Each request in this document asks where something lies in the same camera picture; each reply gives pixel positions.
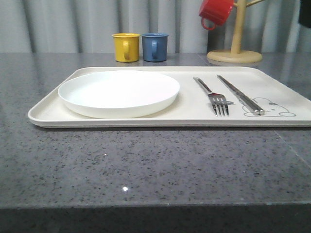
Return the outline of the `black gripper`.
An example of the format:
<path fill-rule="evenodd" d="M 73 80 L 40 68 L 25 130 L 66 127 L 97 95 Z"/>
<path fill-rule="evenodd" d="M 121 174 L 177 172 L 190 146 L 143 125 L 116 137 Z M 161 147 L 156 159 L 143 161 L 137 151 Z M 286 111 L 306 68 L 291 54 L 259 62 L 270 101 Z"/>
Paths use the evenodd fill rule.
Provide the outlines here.
<path fill-rule="evenodd" d="M 298 22 L 303 26 L 311 26 L 311 0 L 300 1 Z"/>

